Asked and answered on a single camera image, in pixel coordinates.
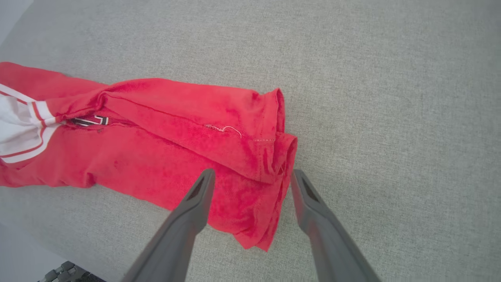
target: gray fabric surface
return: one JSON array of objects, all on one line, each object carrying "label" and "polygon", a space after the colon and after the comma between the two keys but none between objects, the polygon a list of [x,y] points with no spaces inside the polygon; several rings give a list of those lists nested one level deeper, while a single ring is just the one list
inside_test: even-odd
[{"label": "gray fabric surface", "polygon": [[[0,60],[114,83],[281,87],[303,169],[383,278],[499,279],[496,0],[38,0]],[[0,220],[118,281],[167,211],[110,191],[0,189]],[[199,236],[190,280],[311,280],[290,193],[268,253]]]}]

